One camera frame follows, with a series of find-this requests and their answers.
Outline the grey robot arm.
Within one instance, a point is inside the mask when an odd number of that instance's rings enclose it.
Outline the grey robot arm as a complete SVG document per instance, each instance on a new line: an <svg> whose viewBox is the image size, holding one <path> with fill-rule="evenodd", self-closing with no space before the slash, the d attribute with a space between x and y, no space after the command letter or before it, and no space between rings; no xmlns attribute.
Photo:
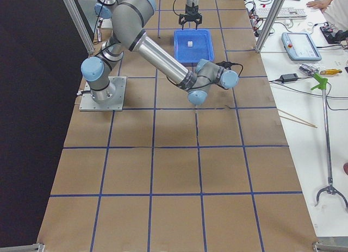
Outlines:
<svg viewBox="0 0 348 252"><path fill-rule="evenodd" d="M239 77L234 71L201 59L192 72L147 35L144 27L155 13L155 0L98 0L95 10L101 18L111 19L113 32L100 51L81 64L93 103L106 105L120 99L119 86L109 74L123 58L124 48L139 53L176 87L186 91L193 105L204 103L212 85L225 90L237 85Z"/></svg>
<svg viewBox="0 0 348 252"><path fill-rule="evenodd" d="M181 26L181 29L184 29L184 26L188 22L195 23L195 29L202 23L202 15L199 12L199 0L186 0L185 3L185 13L178 14L175 12L175 2L174 0L172 5L172 10L175 15L178 16L178 24Z"/></svg>

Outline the person hand on desk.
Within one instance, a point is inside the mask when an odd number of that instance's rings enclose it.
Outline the person hand on desk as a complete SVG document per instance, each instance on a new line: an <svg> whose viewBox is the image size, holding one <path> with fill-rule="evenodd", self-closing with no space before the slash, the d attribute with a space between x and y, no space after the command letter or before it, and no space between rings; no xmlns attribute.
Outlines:
<svg viewBox="0 0 348 252"><path fill-rule="evenodd" d="M306 6L309 8L320 9L321 11L325 11L330 3L330 0L317 0L306 3Z"/></svg>

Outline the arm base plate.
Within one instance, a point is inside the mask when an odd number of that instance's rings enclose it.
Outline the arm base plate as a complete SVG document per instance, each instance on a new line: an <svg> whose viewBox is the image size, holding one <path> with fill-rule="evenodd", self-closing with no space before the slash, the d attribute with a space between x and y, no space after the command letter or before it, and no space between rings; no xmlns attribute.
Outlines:
<svg viewBox="0 0 348 252"><path fill-rule="evenodd" d="M91 90L89 84L85 83L79 110L80 111L122 111L127 77L109 76L109 85L102 91Z"/></svg>

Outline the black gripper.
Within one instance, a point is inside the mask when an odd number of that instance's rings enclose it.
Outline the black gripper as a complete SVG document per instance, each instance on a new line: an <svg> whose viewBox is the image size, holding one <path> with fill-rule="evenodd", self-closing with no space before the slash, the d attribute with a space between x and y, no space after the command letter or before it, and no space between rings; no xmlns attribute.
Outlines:
<svg viewBox="0 0 348 252"><path fill-rule="evenodd" d="M179 15L178 24L184 30L184 25L187 22L195 22L195 30L202 24L202 15L198 12L198 7L186 7L185 14Z"/></svg>

